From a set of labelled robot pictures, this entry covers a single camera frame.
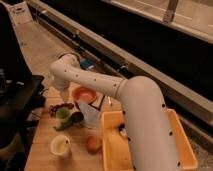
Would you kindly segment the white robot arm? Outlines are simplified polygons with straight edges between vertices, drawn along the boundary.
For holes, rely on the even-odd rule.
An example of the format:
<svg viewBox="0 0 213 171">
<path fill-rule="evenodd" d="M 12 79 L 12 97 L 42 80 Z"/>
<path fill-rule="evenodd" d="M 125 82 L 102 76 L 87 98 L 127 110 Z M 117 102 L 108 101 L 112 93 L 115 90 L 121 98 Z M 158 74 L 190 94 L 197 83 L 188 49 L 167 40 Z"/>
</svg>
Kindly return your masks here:
<svg viewBox="0 0 213 171">
<path fill-rule="evenodd" d="M 58 90 L 75 82 L 121 103 L 136 171 L 182 171 L 164 97 L 155 81 L 146 76 L 124 79 L 85 71 L 74 55 L 54 61 L 50 72 Z"/>
</svg>

